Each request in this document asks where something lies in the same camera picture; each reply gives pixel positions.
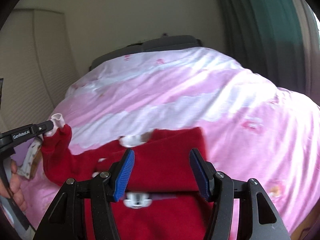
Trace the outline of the person's left hand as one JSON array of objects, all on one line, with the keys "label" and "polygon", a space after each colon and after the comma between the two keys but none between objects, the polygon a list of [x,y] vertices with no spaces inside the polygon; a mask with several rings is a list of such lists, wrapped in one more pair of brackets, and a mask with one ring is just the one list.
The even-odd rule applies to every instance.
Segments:
[{"label": "person's left hand", "polygon": [[11,160],[10,167],[12,175],[9,184],[12,197],[22,212],[24,212],[27,209],[27,204],[22,193],[20,176],[17,174],[17,165],[14,160]]}]

